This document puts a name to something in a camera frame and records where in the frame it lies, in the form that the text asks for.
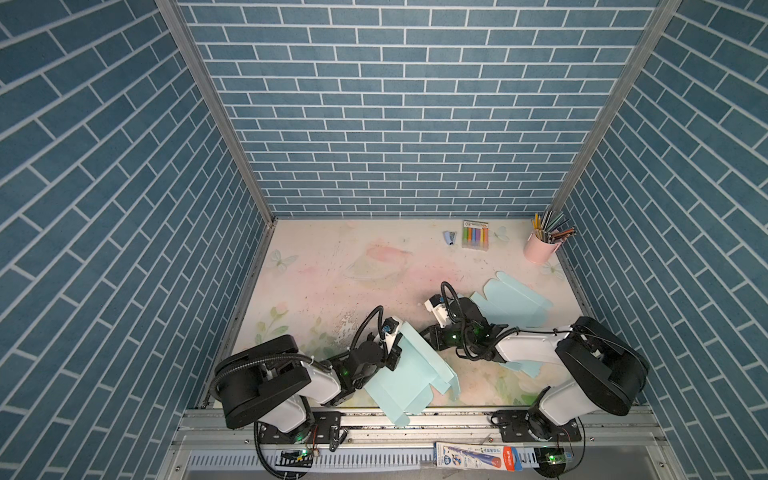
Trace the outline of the light blue paper box sheet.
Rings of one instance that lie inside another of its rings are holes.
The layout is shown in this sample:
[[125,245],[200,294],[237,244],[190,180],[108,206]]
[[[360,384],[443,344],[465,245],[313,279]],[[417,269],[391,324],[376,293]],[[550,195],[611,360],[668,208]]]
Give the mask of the light blue paper box sheet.
[[440,394],[451,390],[456,400],[461,393],[456,372],[407,322],[399,327],[402,352],[395,370],[382,368],[364,389],[386,417],[397,427],[410,423],[409,414],[418,414],[433,400],[432,389]]

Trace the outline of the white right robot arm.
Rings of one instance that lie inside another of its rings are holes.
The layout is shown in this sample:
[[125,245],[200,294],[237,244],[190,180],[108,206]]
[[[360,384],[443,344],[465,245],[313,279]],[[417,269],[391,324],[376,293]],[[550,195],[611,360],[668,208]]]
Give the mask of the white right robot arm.
[[436,351],[453,348],[469,361],[532,361],[569,372],[569,380],[545,387],[526,413],[528,430],[539,440],[549,440],[571,421],[597,410],[627,415],[646,385],[647,361],[591,317],[581,316],[565,327],[530,330],[489,323],[466,297],[435,294],[425,308],[437,322],[420,335]]

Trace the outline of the metal base rail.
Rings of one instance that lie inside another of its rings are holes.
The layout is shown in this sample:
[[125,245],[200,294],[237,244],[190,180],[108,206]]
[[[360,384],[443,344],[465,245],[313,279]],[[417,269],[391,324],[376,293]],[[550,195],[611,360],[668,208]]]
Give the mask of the metal base rail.
[[[491,423],[494,407],[429,407],[397,427],[375,408],[342,408],[340,428],[347,432],[343,448],[421,448],[435,442],[538,446],[526,431],[503,433]],[[563,446],[667,446],[667,436],[648,407],[635,407],[623,417],[605,413],[583,415],[574,430],[558,434]],[[251,427],[230,430],[220,409],[188,410],[172,440],[181,449],[245,449],[253,445]]]

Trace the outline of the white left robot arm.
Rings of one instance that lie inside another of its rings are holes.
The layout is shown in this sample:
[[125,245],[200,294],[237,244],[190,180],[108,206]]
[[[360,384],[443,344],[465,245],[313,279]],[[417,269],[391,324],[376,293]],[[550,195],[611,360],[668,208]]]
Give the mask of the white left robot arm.
[[401,339],[400,333],[382,339],[370,334],[362,344],[319,361],[282,335],[219,363],[210,395],[221,403],[230,429],[261,422],[295,436],[312,423],[310,399],[337,406],[380,370],[395,370]]

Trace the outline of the pack of coloured highlighters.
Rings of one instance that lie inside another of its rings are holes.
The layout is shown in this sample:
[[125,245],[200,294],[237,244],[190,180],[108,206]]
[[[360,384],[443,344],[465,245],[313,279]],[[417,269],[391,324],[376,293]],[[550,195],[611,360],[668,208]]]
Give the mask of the pack of coloured highlighters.
[[462,247],[487,251],[489,249],[488,223],[465,220],[462,224]]

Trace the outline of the pink metal pencil bucket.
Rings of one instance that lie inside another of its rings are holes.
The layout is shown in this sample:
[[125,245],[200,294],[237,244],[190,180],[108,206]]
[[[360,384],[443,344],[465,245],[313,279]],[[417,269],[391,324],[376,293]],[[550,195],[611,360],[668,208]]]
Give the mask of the pink metal pencil bucket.
[[552,255],[562,246],[562,241],[547,243],[531,233],[523,249],[524,257],[535,265],[545,264]]

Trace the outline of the white red blue package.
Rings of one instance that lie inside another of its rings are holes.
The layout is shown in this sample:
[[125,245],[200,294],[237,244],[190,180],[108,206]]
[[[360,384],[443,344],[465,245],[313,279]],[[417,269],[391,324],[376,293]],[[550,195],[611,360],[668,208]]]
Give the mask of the white red blue package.
[[459,470],[519,472],[539,467],[533,448],[436,442],[434,455],[437,467]]

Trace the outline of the light blue flat box stack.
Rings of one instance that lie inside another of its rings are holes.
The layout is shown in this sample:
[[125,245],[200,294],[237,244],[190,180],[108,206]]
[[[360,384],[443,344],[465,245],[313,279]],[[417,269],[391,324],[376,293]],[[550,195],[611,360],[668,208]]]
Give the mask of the light blue flat box stack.
[[531,330],[545,326],[553,306],[550,300],[501,271],[470,299],[489,323]]

